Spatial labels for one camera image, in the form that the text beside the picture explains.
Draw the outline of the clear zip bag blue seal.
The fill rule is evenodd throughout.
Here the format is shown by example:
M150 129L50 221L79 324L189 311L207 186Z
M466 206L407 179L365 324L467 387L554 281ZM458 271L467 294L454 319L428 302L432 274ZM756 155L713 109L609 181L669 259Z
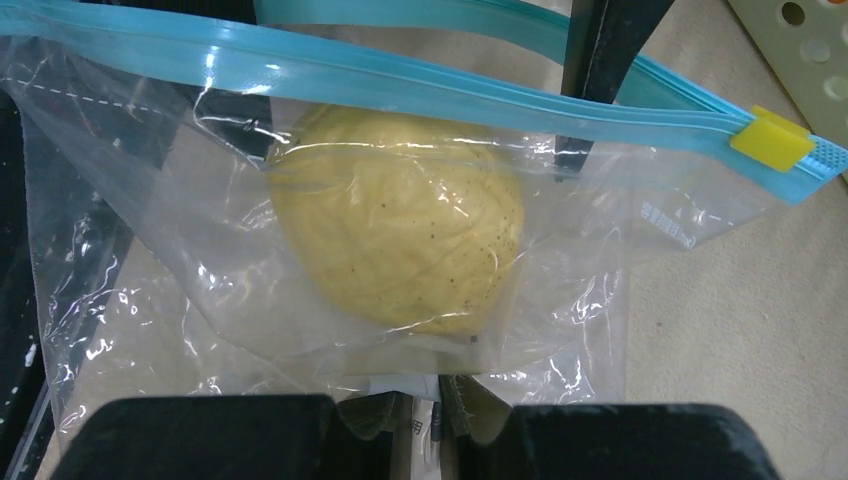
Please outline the clear zip bag blue seal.
M244 21L81 1L1 5L59 437L120 398L392 390L466 375L507 404L616 397L626 266L811 196L843 147L638 56L595 103L481 74L477 40L561 62L569 19L523 1L270 1ZM273 209L269 148L343 106L478 125L524 228L474 335L334 305Z

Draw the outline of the yellow fake lemon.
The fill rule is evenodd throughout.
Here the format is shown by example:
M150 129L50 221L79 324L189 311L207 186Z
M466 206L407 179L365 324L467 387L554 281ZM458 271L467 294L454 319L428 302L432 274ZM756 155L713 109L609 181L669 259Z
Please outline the yellow fake lemon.
M479 333L524 228L521 183L486 128L343 106L268 150L277 218L339 309L414 333Z

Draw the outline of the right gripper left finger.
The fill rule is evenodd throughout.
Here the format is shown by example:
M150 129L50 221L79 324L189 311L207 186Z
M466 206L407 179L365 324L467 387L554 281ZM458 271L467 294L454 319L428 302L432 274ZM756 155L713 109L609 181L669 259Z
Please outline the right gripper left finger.
M55 479L386 479L402 397L317 394L111 401Z

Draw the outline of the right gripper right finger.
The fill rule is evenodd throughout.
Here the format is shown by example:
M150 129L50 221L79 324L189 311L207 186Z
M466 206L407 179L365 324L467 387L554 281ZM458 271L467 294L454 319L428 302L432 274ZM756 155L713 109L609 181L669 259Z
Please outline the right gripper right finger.
M461 479L777 479L754 430L713 404L511 406L466 375L439 379Z

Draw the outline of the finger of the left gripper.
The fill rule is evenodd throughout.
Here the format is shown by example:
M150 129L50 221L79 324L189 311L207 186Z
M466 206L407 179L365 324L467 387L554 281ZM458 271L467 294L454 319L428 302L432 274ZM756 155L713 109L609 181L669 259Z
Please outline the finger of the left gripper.
M560 94L611 104L672 0L578 0L570 25Z

